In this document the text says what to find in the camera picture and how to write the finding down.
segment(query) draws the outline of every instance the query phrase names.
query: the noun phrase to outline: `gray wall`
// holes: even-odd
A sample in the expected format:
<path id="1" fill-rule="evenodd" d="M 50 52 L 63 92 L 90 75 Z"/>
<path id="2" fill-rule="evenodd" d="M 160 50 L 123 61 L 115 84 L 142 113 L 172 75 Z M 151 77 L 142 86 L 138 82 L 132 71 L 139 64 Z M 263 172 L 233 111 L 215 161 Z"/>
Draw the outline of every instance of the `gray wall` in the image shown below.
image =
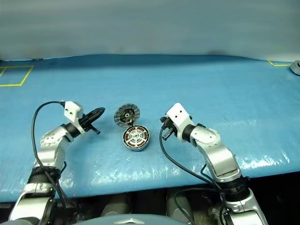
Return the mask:
<path id="1" fill-rule="evenodd" d="M 0 58 L 229 54 L 300 59 L 300 0 L 0 0 Z"/>

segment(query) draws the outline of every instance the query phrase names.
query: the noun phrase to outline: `black cylinder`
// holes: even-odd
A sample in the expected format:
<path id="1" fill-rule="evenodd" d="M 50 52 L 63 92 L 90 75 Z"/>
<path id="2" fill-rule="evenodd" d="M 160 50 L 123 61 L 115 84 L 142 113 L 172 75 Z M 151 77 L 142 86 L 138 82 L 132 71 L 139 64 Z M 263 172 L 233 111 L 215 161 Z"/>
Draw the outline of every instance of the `black cylinder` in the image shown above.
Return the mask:
<path id="1" fill-rule="evenodd" d="M 188 125 L 184 128 L 184 130 L 183 130 L 183 132 L 182 132 L 182 139 L 185 140 L 185 141 L 187 141 L 187 142 L 191 142 L 190 136 L 191 136 L 191 133 L 192 133 L 192 131 L 194 130 L 195 127 L 196 127 L 196 126 L 194 126 L 194 125 L 192 125 L 192 124 L 188 124 Z"/>
<path id="2" fill-rule="evenodd" d="M 218 185 L 224 191 L 225 199 L 228 202 L 241 201 L 250 194 L 250 190 L 247 186 L 247 179 L 244 177 L 226 183 L 218 182 Z"/>
<path id="3" fill-rule="evenodd" d="M 72 138 L 76 138 L 80 134 L 79 130 L 72 123 L 62 124 L 61 126 L 71 134 Z"/>
<path id="4" fill-rule="evenodd" d="M 46 167 L 46 170 L 49 173 L 49 175 L 51 176 L 54 183 L 56 183 L 57 180 L 60 178 L 60 170 L 55 167 Z M 46 176 L 43 168 L 39 166 L 39 167 L 34 167 L 32 169 L 32 172 L 30 174 L 27 184 L 30 184 L 30 183 L 37 184 L 37 183 L 51 183 L 51 182 L 49 181 L 48 177 Z M 30 195 L 32 197 L 54 197 L 55 190 L 53 188 L 53 190 L 48 193 L 33 193 Z"/>

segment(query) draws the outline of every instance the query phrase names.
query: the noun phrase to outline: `motor component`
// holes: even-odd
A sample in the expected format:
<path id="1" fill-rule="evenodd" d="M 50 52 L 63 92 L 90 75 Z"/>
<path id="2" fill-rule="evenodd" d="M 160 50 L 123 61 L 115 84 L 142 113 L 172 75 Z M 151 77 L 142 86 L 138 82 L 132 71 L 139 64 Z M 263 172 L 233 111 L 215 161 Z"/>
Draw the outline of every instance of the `motor component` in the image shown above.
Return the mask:
<path id="1" fill-rule="evenodd" d="M 300 76 L 300 60 L 297 60 L 291 64 L 290 69 L 298 76 Z"/>
<path id="2" fill-rule="evenodd" d="M 150 134 L 142 125 L 134 125 L 140 118 L 140 109 L 132 103 L 124 104 L 114 114 L 115 123 L 127 128 L 123 133 L 123 143 L 133 151 L 141 151 L 149 144 Z"/>
<path id="3" fill-rule="evenodd" d="M 128 214 L 130 212 L 130 194 L 113 195 L 109 203 L 104 207 L 101 216 Z"/>
<path id="4" fill-rule="evenodd" d="M 183 223 L 190 224 L 189 220 L 186 216 L 180 211 L 178 206 L 174 202 L 174 195 L 177 192 L 176 188 L 171 188 L 167 193 L 167 216 L 173 219 L 179 220 Z M 188 202 L 188 199 L 185 195 L 181 194 L 177 196 L 177 202 L 181 206 L 181 208 L 187 213 L 192 220 L 194 220 L 193 212 L 191 206 Z"/>

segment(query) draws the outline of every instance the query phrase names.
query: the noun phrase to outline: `blue plastic sheet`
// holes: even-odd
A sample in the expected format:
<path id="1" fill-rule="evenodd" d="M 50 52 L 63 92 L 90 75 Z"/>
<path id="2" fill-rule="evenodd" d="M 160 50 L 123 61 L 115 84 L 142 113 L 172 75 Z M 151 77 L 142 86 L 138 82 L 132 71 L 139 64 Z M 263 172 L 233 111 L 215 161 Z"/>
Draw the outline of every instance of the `blue plastic sheet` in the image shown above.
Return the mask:
<path id="1" fill-rule="evenodd" d="M 22 86 L 0 87 L 1 202 L 15 201 L 27 182 L 34 161 L 32 116 L 50 100 L 77 101 L 85 112 L 106 108 L 94 123 L 101 134 L 80 136 L 66 150 L 60 183 L 69 197 L 201 183 L 168 161 L 159 147 L 159 118 L 176 102 L 195 123 L 221 134 L 244 176 L 300 170 L 300 77 L 288 67 L 238 57 L 167 55 L 98 55 L 1 66 L 7 65 L 34 68 Z M 24 77 L 22 70 L 9 71 L 0 84 L 8 76 Z M 124 129 L 113 121 L 116 109 L 127 102 L 140 108 L 137 124 L 150 131 L 150 143 L 141 152 L 124 146 Z M 64 122 L 61 106 L 47 106 L 37 119 L 37 141 Z M 171 137 L 165 148 L 200 173 L 204 159 L 191 144 Z"/>

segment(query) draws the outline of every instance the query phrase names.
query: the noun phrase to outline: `circular metal part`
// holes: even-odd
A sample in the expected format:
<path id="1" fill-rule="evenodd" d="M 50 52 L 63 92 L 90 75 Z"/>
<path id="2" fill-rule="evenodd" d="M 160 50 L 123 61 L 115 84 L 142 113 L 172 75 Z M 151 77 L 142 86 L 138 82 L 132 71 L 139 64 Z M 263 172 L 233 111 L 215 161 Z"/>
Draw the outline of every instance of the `circular metal part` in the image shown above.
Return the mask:
<path id="1" fill-rule="evenodd" d="M 122 127 L 130 127 L 134 125 L 140 118 L 140 109 L 132 103 L 122 105 L 114 114 L 114 122 Z"/>
<path id="2" fill-rule="evenodd" d="M 123 142 L 133 151 L 141 151 L 149 143 L 150 134 L 146 127 L 136 125 L 128 127 L 123 134 Z"/>
<path id="3" fill-rule="evenodd" d="M 293 62 L 290 68 L 296 75 L 300 76 L 300 60 Z"/>

